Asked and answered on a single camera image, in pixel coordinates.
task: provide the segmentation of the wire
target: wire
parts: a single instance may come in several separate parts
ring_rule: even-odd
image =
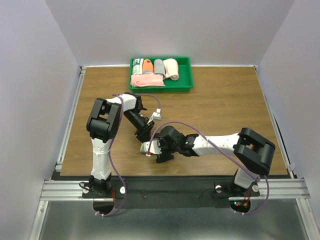
[[[250,198],[250,191],[249,190],[245,192],[244,199],[242,200],[242,202],[244,202],[246,200],[247,195]]]
[[[269,199],[269,193],[270,193],[270,187],[269,187],[269,182],[267,179],[267,176],[263,176],[265,179],[265,183],[266,183],[266,197],[264,202],[262,203],[262,205],[260,207],[258,207],[256,210],[251,211],[251,212],[239,212],[239,211],[235,211],[235,213],[241,214],[241,215],[251,215],[251,214],[255,214],[257,212],[259,212],[262,208],[264,208],[264,206],[266,205],[268,199]]]
[[[135,93],[138,96],[149,96],[149,97],[153,97],[157,102],[158,102],[158,109],[161,109],[161,103],[159,98],[157,98],[155,95],[152,94],[147,94],[147,93]]]
[[[113,205],[115,205],[115,202],[116,202],[116,191],[115,191],[115,189],[112,189],[110,191],[112,193]]]
[[[257,182],[260,182],[260,177],[255,177],[248,169],[246,169],[244,166],[242,166],[240,163],[238,163],[236,160],[234,160],[229,154],[227,154],[225,151],[223,151],[222,149],[220,149],[220,147],[218,147],[216,144],[214,144],[210,139],[208,139],[202,132],[200,132],[197,128],[195,128],[194,126],[191,126],[190,124],[188,123],[185,123],[185,122],[182,122],[182,121],[167,121],[163,124],[161,124],[160,126],[158,126],[156,128],[156,130],[154,130],[152,136],[151,136],[151,139],[150,139],[150,142],[149,142],[149,148],[148,148],[148,151],[147,151],[147,155],[151,155],[150,153],[150,149],[151,149],[151,145],[152,145],[152,140],[154,139],[155,137],[155,134],[156,132],[162,128],[164,125],[167,125],[167,124],[182,124],[182,125],[185,125],[193,130],[195,130],[201,137],[203,137],[208,143],[210,143],[213,147],[215,147],[221,154],[223,154],[224,156],[226,156],[228,159],[230,159],[234,164],[236,164],[239,168],[241,168],[246,174],[248,174],[253,180],[257,181]]]
[[[249,201],[250,201],[250,191],[248,190],[248,192],[249,192],[249,197],[248,197],[248,200],[246,201],[246,204],[248,204],[249,203]]]
[[[121,124],[121,121],[122,121],[122,116],[123,116],[123,114],[124,114],[124,100],[121,98],[120,95],[118,95],[117,97],[118,97],[118,98],[120,99],[120,101],[121,101],[121,112],[120,112],[120,120],[119,120],[119,127],[120,127],[120,124]],[[120,209],[123,207],[123,205],[125,204],[125,202],[126,202],[126,200],[127,200],[127,186],[126,186],[126,183],[125,183],[124,179],[122,178],[122,176],[120,175],[120,173],[117,171],[116,166],[114,165],[114,162],[112,161],[112,158],[111,158],[111,147],[112,147],[115,139],[116,139],[116,137],[114,137],[114,138],[111,140],[110,147],[109,147],[109,149],[108,149],[108,151],[109,151],[109,159],[110,159],[110,164],[111,164],[113,170],[115,171],[116,175],[118,176],[118,178],[120,179],[120,181],[121,181],[122,184],[123,184],[123,187],[124,187],[124,191],[125,191],[125,192],[124,192],[124,197],[123,197],[123,200],[122,200],[120,206],[119,206],[119,207],[117,208],[117,210],[115,210],[114,212],[108,213],[108,214],[101,214],[101,213],[98,212],[98,211],[94,211],[96,215],[99,215],[99,216],[101,216],[101,217],[103,217],[103,218],[114,216],[117,212],[120,211]]]
[[[80,188],[82,188],[84,190],[90,191],[90,188],[88,186],[85,186],[85,182],[84,181],[81,181],[79,183],[79,186],[80,186]]]

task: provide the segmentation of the wooden table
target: wooden table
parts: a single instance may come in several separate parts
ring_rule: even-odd
[[[275,132],[253,67],[193,67],[194,88],[187,93],[156,93],[162,105],[162,121],[183,121],[207,136],[237,133],[252,128],[276,144],[270,174],[287,174]],[[92,143],[86,123],[96,98],[129,91],[128,67],[87,68],[79,96],[62,176],[88,176],[92,169]],[[157,108],[152,97],[142,97],[150,117]],[[183,134],[194,131],[172,124]],[[141,143],[135,138],[134,126],[123,117],[111,155],[123,176],[233,175],[237,166],[222,155],[185,157],[157,164],[155,156],[140,153]]]

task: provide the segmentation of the pink towel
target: pink towel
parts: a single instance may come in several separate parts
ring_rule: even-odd
[[[163,76],[158,74],[131,75],[132,87],[164,86]]]
[[[179,79],[179,67],[175,59],[169,58],[163,61],[165,67],[165,78],[177,81]]]

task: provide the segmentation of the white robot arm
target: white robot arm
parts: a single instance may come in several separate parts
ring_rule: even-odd
[[[145,118],[140,114],[141,110],[146,110],[142,105],[141,96],[124,93],[120,97],[122,101],[119,97],[97,98],[86,124],[93,147],[93,167],[89,183],[93,190],[100,195],[109,192],[111,188],[109,152],[112,141],[118,132],[122,114],[136,127],[135,136],[141,142],[150,140],[151,129],[154,126],[153,119]],[[161,118],[158,111],[154,112],[152,116]]]
[[[205,138],[199,134],[185,136],[174,127],[166,126],[155,135],[150,151],[147,151],[150,142],[144,142],[143,149],[148,152],[147,156],[156,155],[157,163],[173,159],[175,152],[186,157],[221,154],[210,141],[226,154],[236,156],[244,164],[244,170],[240,168],[235,174],[236,185],[248,189],[254,178],[269,174],[276,146],[252,129],[242,128],[239,133]]]

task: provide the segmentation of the white enclosure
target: white enclosure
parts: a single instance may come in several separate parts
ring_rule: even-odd
[[[0,239],[29,239],[79,67],[43,0],[0,4]]]
[[[80,65],[134,56],[192,64],[258,64],[293,0],[46,0]]]
[[[320,224],[320,1],[296,0],[258,67],[295,173]]]
[[[0,233],[28,239],[57,160],[79,66],[139,55],[258,65],[320,224],[318,0],[11,0],[0,3]]]

